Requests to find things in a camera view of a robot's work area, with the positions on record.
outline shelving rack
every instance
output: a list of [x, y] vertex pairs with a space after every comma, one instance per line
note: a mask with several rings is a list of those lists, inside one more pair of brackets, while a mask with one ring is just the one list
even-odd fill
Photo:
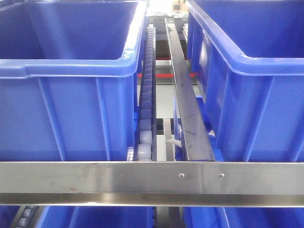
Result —
[[[44, 205], [168, 206], [170, 227], [180, 227], [179, 206], [304, 206], [304, 163], [214, 161], [174, 21], [165, 21], [186, 161], [174, 161], [167, 143], [163, 162], [0, 162], [0, 204], [40, 213]], [[169, 139], [171, 122], [163, 124]]]

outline red beam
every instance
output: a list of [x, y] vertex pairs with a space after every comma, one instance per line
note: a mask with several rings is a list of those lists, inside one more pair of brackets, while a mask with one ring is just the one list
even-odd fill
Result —
[[156, 78], [172, 78], [173, 74], [156, 74]]
[[157, 57], [156, 60], [170, 60], [170, 57]]

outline blue plastic crate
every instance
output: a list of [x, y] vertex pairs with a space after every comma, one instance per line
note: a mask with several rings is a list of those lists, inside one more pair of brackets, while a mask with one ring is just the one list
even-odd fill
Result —
[[151, 207], [46, 207], [35, 228], [153, 228]]
[[304, 1], [189, 1], [192, 70], [226, 161], [304, 161]]
[[0, 11], [0, 161], [126, 160], [144, 13], [77, 0]]
[[[204, 124], [210, 130], [202, 98], [197, 98]], [[222, 162], [220, 150], [209, 137], [216, 161]], [[184, 208], [186, 228], [304, 228], [303, 208]]]

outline metal rail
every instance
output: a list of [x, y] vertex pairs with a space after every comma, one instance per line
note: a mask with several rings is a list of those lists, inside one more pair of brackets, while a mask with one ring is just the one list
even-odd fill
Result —
[[303, 176], [304, 163], [0, 162], [0, 204], [302, 207]]
[[176, 94], [183, 127], [183, 150], [188, 161], [214, 161], [212, 148], [196, 101], [174, 20], [166, 18]]
[[[168, 139], [171, 139], [171, 121], [170, 119], [163, 120], [163, 129], [165, 136], [165, 147], [166, 147], [166, 161], [172, 162], [175, 161], [175, 155], [173, 151], [173, 145], [167, 142]], [[179, 207], [169, 207], [169, 228], [181, 228], [181, 213]]]
[[184, 34], [186, 42], [188, 42], [188, 24], [183, 25], [182, 32]]

